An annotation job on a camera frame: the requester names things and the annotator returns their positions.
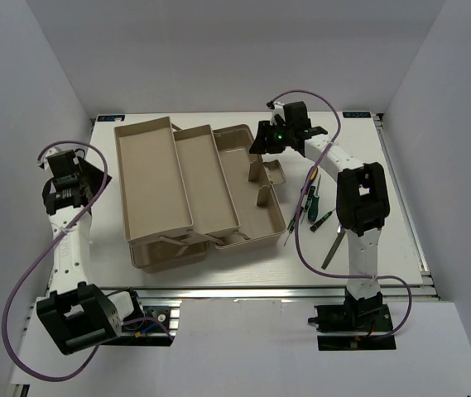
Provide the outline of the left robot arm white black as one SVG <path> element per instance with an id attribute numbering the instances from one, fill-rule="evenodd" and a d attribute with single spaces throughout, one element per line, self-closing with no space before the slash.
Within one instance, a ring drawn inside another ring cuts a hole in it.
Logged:
<path id="1" fill-rule="evenodd" d="M 105 294 L 89 280 L 92 212 L 87 206 L 111 176 L 75 150 L 49 149 L 41 168 L 52 173 L 42 198 L 59 241 L 52 250 L 48 293 L 36 312 L 60 352 L 70 355 L 120 338 L 123 327 L 138 329 L 145 309 L 133 289 Z"/>

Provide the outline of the yellow black handle file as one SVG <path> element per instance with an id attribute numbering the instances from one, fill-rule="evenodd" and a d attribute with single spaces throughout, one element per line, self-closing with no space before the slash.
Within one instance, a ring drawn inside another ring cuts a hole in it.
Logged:
<path id="1" fill-rule="evenodd" d="M 339 246 L 343 239 L 344 239 L 344 230 L 340 230 L 322 263 L 322 266 L 321 266 L 322 270 L 326 270 L 328 268 L 330 262 L 334 258 L 336 251 L 339 249 Z"/>

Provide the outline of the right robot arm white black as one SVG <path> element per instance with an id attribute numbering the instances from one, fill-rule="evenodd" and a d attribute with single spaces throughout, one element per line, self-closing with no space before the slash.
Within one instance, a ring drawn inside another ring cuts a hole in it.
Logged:
<path id="1" fill-rule="evenodd" d="M 377 162 L 356 159 L 337 145 L 336 136 L 313 126 L 305 103 L 272 101 L 267 106 L 272 117 L 259 122 L 250 153 L 280 154 L 291 148 L 337 185 L 335 210 L 348 240 L 345 298 L 341 309 L 326 309 L 313 322 L 323 332 L 371 328 L 382 309 L 377 250 L 390 212 L 385 171 Z"/>

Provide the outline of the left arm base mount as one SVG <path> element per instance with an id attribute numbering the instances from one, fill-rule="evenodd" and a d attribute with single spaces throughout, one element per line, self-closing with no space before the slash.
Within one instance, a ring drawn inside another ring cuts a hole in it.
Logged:
<path id="1" fill-rule="evenodd" d="M 104 343 L 114 347 L 170 347 L 178 329 L 180 303 L 177 301 L 146 301 L 142 309 L 148 320 L 127 325 L 122 336 Z"/>

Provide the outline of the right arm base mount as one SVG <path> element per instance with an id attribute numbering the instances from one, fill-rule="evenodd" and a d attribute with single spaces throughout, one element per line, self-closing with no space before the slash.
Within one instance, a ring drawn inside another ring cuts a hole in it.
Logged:
<path id="1" fill-rule="evenodd" d="M 315 306 L 315 316 L 307 323 L 317 333 L 321 352 L 394 351 L 397 349 L 393 335 L 382 338 L 393 330 L 392 317 L 386 304 L 359 323 L 346 316 L 343 305 Z"/>

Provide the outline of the yellow black long screwdriver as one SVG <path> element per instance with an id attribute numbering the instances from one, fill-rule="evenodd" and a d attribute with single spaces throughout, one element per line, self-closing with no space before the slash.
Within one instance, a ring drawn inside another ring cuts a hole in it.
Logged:
<path id="1" fill-rule="evenodd" d="M 303 195 L 308 194 L 310 187 L 314 183 L 314 180 L 316 179 L 317 175 L 318 175 L 317 168 L 312 167 L 308 170 L 305 180 L 302 184 L 302 189 L 300 190 L 303 193 Z"/>

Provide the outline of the beige cantilever toolbox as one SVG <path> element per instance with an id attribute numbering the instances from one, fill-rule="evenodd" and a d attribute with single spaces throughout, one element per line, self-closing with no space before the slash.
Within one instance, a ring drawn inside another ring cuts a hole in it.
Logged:
<path id="1" fill-rule="evenodd" d="M 125 239 L 147 272 L 277 244 L 281 164 L 250 153 L 247 125 L 179 129 L 169 117 L 114 129 Z"/>

